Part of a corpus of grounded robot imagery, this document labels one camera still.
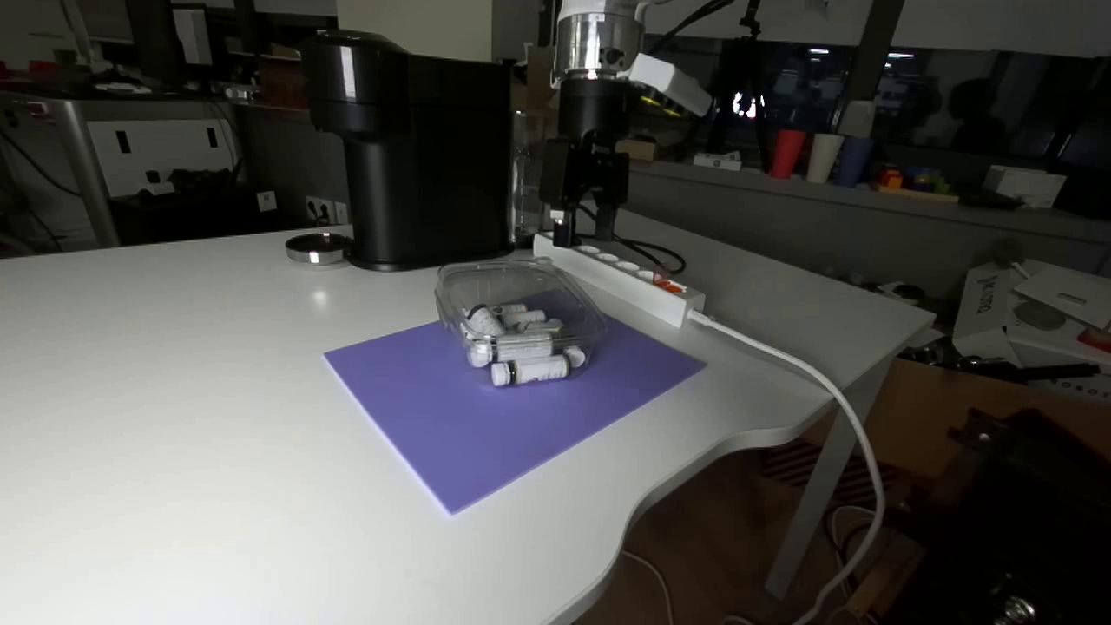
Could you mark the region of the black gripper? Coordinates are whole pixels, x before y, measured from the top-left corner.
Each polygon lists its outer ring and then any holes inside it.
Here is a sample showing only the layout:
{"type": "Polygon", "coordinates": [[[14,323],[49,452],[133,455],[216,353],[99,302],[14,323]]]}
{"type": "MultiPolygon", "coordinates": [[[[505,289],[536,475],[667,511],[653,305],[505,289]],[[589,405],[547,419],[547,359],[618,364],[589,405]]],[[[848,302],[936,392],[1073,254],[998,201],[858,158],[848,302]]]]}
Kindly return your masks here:
{"type": "Polygon", "coordinates": [[[613,141],[630,132],[632,85],[618,80],[565,75],[558,125],[542,151],[542,205],[555,231],[575,230],[575,213],[592,201],[597,231],[612,231],[630,201],[630,156],[613,141]]]}

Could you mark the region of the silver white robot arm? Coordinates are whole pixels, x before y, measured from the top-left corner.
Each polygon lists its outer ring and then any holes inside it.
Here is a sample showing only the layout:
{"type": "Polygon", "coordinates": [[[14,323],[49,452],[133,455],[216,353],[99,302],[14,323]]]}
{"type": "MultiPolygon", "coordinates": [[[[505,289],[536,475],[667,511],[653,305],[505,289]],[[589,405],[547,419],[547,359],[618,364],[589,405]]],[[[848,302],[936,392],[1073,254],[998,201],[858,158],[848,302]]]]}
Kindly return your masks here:
{"type": "Polygon", "coordinates": [[[641,45],[636,0],[562,0],[555,18],[552,85],[558,96],[555,134],[542,151],[542,205],[552,239],[575,242],[575,213],[597,205],[597,231],[613,231],[630,198],[630,156],[613,141],[630,132],[632,83],[625,69],[641,45]]]}

